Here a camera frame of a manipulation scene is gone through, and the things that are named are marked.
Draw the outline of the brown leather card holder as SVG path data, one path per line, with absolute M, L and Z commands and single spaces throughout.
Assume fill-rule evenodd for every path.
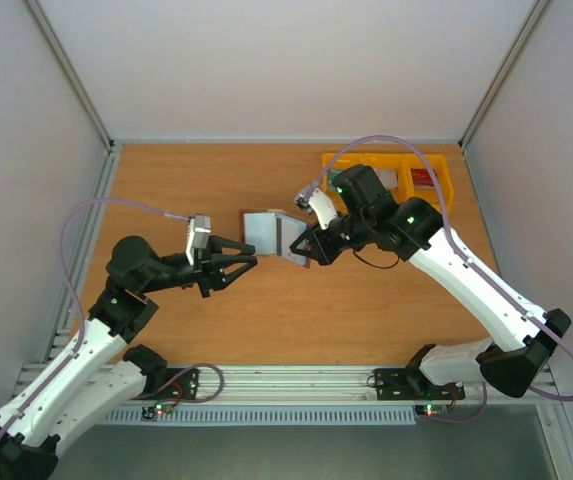
M 242 241 L 253 246 L 258 256 L 279 257 L 300 267 L 310 267 L 308 258 L 290 248 L 305 232 L 305 221 L 277 209 L 240 209 L 239 215 Z

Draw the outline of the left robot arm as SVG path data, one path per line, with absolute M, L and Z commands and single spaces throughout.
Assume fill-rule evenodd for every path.
M 216 235 L 168 256 L 140 236 L 118 241 L 105 288 L 77 333 L 0 408 L 0 479 L 49 478 L 72 444 L 106 414 L 165 391 L 166 360 L 131 344 L 158 310 L 150 293 L 197 286 L 209 297 L 256 263 L 253 246 Z

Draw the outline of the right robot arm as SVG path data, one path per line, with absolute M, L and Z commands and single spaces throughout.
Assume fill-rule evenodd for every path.
M 430 276 L 489 335 L 468 344 L 422 347 L 406 366 L 410 390 L 425 397 L 447 384 L 485 382 L 508 397 L 523 397 L 570 327 L 569 316 L 561 309 L 546 311 L 508 286 L 427 201 L 397 203 L 372 167 L 352 166 L 332 183 L 346 213 L 320 189 L 303 189 L 295 202 L 317 220 L 291 244 L 292 252 L 327 266 L 344 251 L 374 244 Z

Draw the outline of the white card stack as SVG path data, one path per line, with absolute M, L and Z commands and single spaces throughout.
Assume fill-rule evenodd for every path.
M 376 169 L 375 173 L 387 190 L 393 190 L 398 186 L 397 173 L 394 169 Z

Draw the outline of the red card stack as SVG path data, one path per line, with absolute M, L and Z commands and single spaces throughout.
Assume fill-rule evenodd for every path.
M 411 169 L 412 183 L 416 188 L 433 188 L 434 183 L 430 172 L 426 169 Z

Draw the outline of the left yellow bin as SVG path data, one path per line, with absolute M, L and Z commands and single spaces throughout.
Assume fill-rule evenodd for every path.
M 333 201 L 336 209 L 341 213 L 346 212 L 346 207 L 337 193 L 332 180 L 343 170 L 349 169 L 357 164 L 362 164 L 364 162 L 363 153 L 345 153 L 339 159 L 337 159 L 328 171 L 324 174 L 322 182 L 320 184 L 320 189 L 328 195 L 328 197 Z

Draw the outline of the yellow bin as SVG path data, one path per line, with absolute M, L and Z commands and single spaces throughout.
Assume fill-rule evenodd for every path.
M 419 156 L 412 153 L 407 153 L 404 154 L 404 157 L 410 170 L 428 170 Z M 451 212 L 455 190 L 451 180 L 446 158 L 442 154 L 428 154 L 426 155 L 426 160 L 431 166 L 432 174 L 430 174 L 430 176 L 432 178 L 433 175 L 437 179 L 446 209 L 448 212 Z M 413 197 L 421 198 L 433 205 L 437 210 L 441 210 L 441 203 L 435 185 L 433 188 L 416 188 L 414 185 L 413 187 Z
M 403 154 L 391 153 L 363 153 L 364 164 L 376 169 L 394 169 L 397 173 L 398 186 L 393 190 L 388 190 L 397 203 L 409 199 L 414 187 L 412 184 L 410 168 Z
M 346 212 L 346 207 L 337 193 L 332 180 L 343 170 L 349 169 L 357 164 L 362 164 L 364 162 L 363 153 L 345 153 L 339 159 L 337 159 L 328 171 L 324 174 L 322 182 L 320 184 L 320 189 L 328 195 L 328 197 L 333 201 L 336 209 L 341 213 Z

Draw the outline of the right yellow bin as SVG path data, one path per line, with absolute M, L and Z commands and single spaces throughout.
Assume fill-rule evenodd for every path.
M 410 170 L 428 170 L 419 156 L 412 153 L 407 153 L 404 154 L 404 157 Z M 428 154 L 426 155 L 426 160 L 431 166 L 432 174 L 430 174 L 430 176 L 432 178 L 433 175 L 437 179 L 446 209 L 448 212 L 451 212 L 455 190 L 451 180 L 446 158 L 442 154 Z M 441 210 L 441 203 L 435 185 L 433 188 L 416 188 L 414 185 L 413 187 L 413 197 L 421 198 L 433 205 L 437 210 Z

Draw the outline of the middle yellow bin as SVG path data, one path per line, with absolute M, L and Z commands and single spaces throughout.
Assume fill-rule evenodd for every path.
M 376 169 L 394 169 L 397 173 L 398 186 L 393 190 L 388 190 L 397 203 L 409 199 L 414 187 L 412 184 L 410 168 L 403 154 L 391 153 L 363 153 L 364 164 Z

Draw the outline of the left small circuit board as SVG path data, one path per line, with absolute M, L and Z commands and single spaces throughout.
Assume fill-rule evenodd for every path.
M 143 406 L 140 413 L 142 421 L 154 421 L 160 417 L 172 413 L 174 406 L 172 404 L 155 404 Z

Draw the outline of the small circuit board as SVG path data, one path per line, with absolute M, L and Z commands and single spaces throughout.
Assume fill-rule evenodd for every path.
M 154 421 L 160 417 L 172 413 L 174 406 L 172 404 L 155 404 L 143 406 L 140 413 L 142 421 Z
M 418 416 L 423 416 L 423 417 L 446 415 L 450 412 L 450 410 L 451 407 L 445 404 L 429 403 L 415 406 L 415 413 Z

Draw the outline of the right small circuit board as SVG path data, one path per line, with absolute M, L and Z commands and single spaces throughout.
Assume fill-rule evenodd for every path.
M 451 407 L 445 404 L 429 403 L 415 406 L 415 413 L 418 416 L 423 416 L 423 417 L 446 415 L 450 412 L 450 410 Z

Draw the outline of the aluminium front rail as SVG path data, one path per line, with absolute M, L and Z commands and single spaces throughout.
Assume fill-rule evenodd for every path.
M 25 364 L 12 390 L 11 398 L 18 396 L 35 380 L 45 364 Z M 444 399 L 403 398 L 400 389 L 380 385 L 380 380 L 371 376 L 380 366 L 376 365 L 224 365 L 219 367 L 224 375 L 222 392 L 205 406 L 215 405 L 375 405 L 380 393 L 392 391 L 392 400 L 400 405 L 448 404 L 452 400 L 449 389 L 440 393 Z M 219 378 L 209 368 L 201 368 L 198 379 L 190 381 L 189 391 L 196 399 L 212 395 L 217 390 Z M 463 383 L 464 399 L 456 406 L 477 406 L 482 403 L 480 383 Z M 487 387 L 488 405 L 538 405 L 558 403 L 528 391 L 516 399 L 505 396 L 493 387 Z

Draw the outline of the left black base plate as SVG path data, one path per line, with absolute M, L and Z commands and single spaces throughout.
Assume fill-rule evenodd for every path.
M 199 385 L 199 370 L 193 368 L 188 373 L 176 377 L 180 371 L 181 368 L 168 368 L 160 382 L 160 386 L 165 384 L 167 386 L 156 393 L 143 393 L 137 399 L 157 402 L 174 402 L 176 399 L 180 402 L 195 400 Z

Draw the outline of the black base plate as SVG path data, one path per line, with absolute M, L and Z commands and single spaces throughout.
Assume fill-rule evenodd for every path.
M 446 401 L 466 397 L 463 386 L 435 385 L 418 370 L 409 368 L 376 368 L 367 384 L 375 389 L 379 401 Z
M 165 384 L 167 386 L 156 393 L 143 393 L 137 399 L 157 402 L 174 402 L 176 399 L 180 402 L 195 400 L 199 385 L 199 370 L 193 368 L 188 373 L 176 377 L 180 371 L 181 368 L 168 368 L 160 382 L 160 386 Z

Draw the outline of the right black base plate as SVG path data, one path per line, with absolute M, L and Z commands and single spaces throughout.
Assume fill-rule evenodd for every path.
M 435 385 L 418 370 L 409 368 L 376 368 L 367 384 L 375 389 L 379 401 L 446 401 L 466 397 L 463 386 Z

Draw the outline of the left aluminium frame post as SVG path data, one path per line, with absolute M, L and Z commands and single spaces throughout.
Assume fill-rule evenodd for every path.
M 70 57 L 60 41 L 44 7 L 41 2 L 37 0 L 24 0 L 23 4 L 35 22 L 40 34 L 47 44 L 47 47 L 53 54 L 57 65 L 72 88 L 86 116 L 93 125 L 101 143 L 108 151 L 110 151 L 114 145 L 114 140 L 109 134 L 105 123 L 101 119 L 90 95 L 83 85 L 83 82 L 73 66 Z

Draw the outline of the aluminium frame post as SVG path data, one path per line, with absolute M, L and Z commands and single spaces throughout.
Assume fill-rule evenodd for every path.
M 108 151 L 110 151 L 114 145 L 114 140 L 109 134 L 105 123 L 101 119 L 90 95 L 83 85 L 83 82 L 73 66 L 70 57 L 60 41 L 44 7 L 41 2 L 37 0 L 24 0 L 23 4 L 35 22 L 40 34 L 47 44 L 47 47 L 53 54 L 57 65 L 72 88 L 86 116 L 93 125 L 101 143 Z
M 459 146 L 462 149 L 468 147 L 483 121 L 490 113 L 492 106 L 500 96 L 506 82 L 509 80 L 522 54 L 531 42 L 552 4 L 553 2 L 551 0 L 536 0 L 532 2 L 532 5 L 459 140 Z

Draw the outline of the right aluminium frame post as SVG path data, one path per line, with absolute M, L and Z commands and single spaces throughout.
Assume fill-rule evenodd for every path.
M 536 0 L 532 2 L 532 5 L 459 140 L 459 146 L 462 149 L 468 147 L 483 121 L 490 113 L 492 106 L 500 96 L 506 82 L 509 80 L 522 54 L 531 42 L 552 4 L 553 2 L 551 0 Z

